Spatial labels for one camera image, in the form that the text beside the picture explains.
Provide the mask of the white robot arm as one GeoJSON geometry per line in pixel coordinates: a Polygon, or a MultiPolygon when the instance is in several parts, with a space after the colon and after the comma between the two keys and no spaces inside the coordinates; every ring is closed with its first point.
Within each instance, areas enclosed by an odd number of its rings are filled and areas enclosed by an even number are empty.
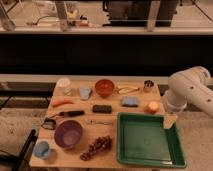
{"type": "Polygon", "coordinates": [[[213,90],[207,87],[210,80],[210,72],[201,66],[176,72],[168,78],[169,89],[162,97],[166,111],[163,121],[165,129],[174,125],[177,113],[182,112],[188,103],[213,118],[213,90]]]}

